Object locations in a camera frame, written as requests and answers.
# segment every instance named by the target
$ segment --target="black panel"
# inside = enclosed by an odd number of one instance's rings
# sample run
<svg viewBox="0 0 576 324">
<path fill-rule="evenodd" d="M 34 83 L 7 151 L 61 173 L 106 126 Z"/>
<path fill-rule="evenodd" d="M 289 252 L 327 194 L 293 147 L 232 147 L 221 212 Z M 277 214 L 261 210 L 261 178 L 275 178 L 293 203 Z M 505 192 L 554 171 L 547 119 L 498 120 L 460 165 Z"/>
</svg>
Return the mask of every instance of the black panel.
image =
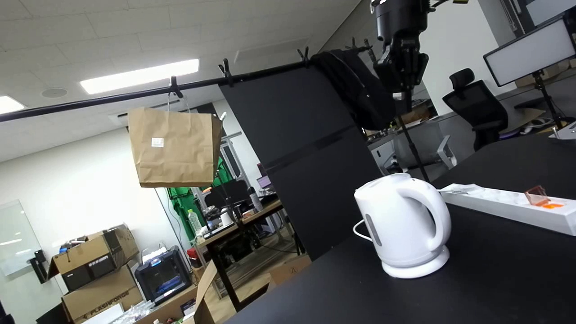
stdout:
<svg viewBox="0 0 576 324">
<path fill-rule="evenodd" d="M 0 324 L 14 324 L 12 315 L 0 317 Z"/>
<path fill-rule="evenodd" d="M 372 156 L 354 129 L 338 142 L 270 174 L 313 259 L 352 232 L 352 225 L 361 218 L 354 189 L 376 176 Z"/>
<path fill-rule="evenodd" d="M 316 68 L 221 86 L 221 92 L 262 164 L 352 124 Z"/>
<path fill-rule="evenodd" d="M 309 66 L 221 90 L 309 255 L 347 237 L 378 167 L 331 83 Z"/>
</svg>

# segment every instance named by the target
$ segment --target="kettle handle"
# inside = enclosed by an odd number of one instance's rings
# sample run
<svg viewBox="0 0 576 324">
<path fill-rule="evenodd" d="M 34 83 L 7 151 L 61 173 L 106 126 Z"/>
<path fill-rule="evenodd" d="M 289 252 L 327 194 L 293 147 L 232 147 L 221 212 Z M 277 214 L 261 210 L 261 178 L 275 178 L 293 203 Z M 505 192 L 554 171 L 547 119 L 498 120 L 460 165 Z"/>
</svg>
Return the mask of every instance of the kettle handle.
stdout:
<svg viewBox="0 0 576 324">
<path fill-rule="evenodd" d="M 360 227 L 361 223 L 365 223 L 365 219 L 360 219 L 360 221 L 352 227 L 354 236 L 358 236 L 358 237 L 361 237 L 361 239 L 365 239 L 365 241 L 372 241 L 372 237 L 363 236 L 363 234 L 358 232 L 358 227 Z"/>
<path fill-rule="evenodd" d="M 451 219 L 450 219 L 450 212 L 448 207 L 444 203 L 444 200 L 439 196 L 439 192 L 435 191 L 435 187 L 432 187 L 430 183 L 412 178 L 405 183 L 401 183 L 397 187 L 397 192 L 401 196 L 412 198 L 419 203 L 423 203 L 435 223 L 435 234 L 433 237 L 428 241 L 428 250 L 435 250 L 439 248 L 442 243 L 446 243 L 450 230 L 451 230 Z"/>
</svg>

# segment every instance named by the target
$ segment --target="black chair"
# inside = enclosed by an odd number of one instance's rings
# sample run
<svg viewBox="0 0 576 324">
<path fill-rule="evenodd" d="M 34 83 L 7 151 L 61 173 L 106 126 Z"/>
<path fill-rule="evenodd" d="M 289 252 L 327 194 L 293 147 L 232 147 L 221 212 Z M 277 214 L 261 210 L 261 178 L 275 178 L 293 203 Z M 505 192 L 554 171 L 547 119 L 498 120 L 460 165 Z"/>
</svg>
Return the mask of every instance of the black chair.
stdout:
<svg viewBox="0 0 576 324">
<path fill-rule="evenodd" d="M 505 108 L 486 88 L 484 81 L 475 81 L 469 68 L 450 75 L 453 92 L 444 95 L 444 102 L 471 124 L 475 131 L 473 149 L 500 138 L 498 131 L 507 126 Z"/>
</svg>

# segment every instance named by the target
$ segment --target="black table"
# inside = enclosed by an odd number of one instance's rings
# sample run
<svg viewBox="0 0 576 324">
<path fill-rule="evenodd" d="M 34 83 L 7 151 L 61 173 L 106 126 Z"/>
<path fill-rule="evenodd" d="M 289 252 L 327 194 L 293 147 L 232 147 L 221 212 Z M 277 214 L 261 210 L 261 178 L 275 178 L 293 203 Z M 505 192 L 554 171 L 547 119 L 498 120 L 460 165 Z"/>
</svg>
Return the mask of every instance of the black table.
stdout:
<svg viewBox="0 0 576 324">
<path fill-rule="evenodd" d="M 522 137 L 486 146 L 437 185 L 541 183 L 550 194 L 576 198 L 574 165 L 576 144 Z M 473 210 L 450 212 L 451 257 L 441 272 L 392 279 L 374 263 L 369 243 L 349 237 L 230 322 L 576 322 L 576 237 Z"/>
<path fill-rule="evenodd" d="M 248 227 L 253 227 L 257 219 L 268 218 L 280 209 L 284 209 L 282 201 L 275 200 L 275 201 L 264 205 L 262 210 L 253 212 L 250 216 L 243 216 L 237 223 L 216 232 L 214 236 L 208 236 L 207 239 L 198 241 L 198 246 L 207 246 L 208 254 L 212 255 L 217 275 L 221 279 L 221 284 L 226 290 L 235 311 L 239 311 L 241 308 L 250 304 L 253 299 L 261 297 L 266 291 L 266 286 L 259 288 L 257 291 L 248 295 L 244 300 L 239 300 L 239 297 L 235 295 L 235 290 L 232 286 L 232 281 L 226 273 L 223 255 L 219 254 L 219 245 L 228 241 L 230 237 L 235 237 L 237 234 L 241 234 Z"/>
</svg>

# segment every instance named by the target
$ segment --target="ceiling light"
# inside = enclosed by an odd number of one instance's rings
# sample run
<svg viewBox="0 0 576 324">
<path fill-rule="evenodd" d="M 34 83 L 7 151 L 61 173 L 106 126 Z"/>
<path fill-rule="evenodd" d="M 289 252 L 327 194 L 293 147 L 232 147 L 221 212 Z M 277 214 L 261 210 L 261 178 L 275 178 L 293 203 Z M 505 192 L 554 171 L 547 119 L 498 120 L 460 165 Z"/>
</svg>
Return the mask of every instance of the ceiling light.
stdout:
<svg viewBox="0 0 576 324">
<path fill-rule="evenodd" d="M 102 77 L 84 79 L 79 84 L 88 93 L 102 93 L 102 92 L 113 92 L 120 88 L 138 86 L 160 79 L 167 79 L 171 75 L 187 75 L 198 72 L 198 59 L 187 59 L 187 61 L 176 61 L 169 65 L 158 65 L 140 70 L 129 70 L 122 74 L 109 74 Z"/>
<path fill-rule="evenodd" d="M 0 246 L 16 245 L 16 243 L 19 243 L 19 241 L 21 241 L 21 239 L 0 241 Z"/>
<path fill-rule="evenodd" d="M 23 104 L 14 101 L 9 95 L 0 95 L 0 113 L 9 113 L 9 111 L 16 111 L 16 110 L 23 110 Z"/>
</svg>

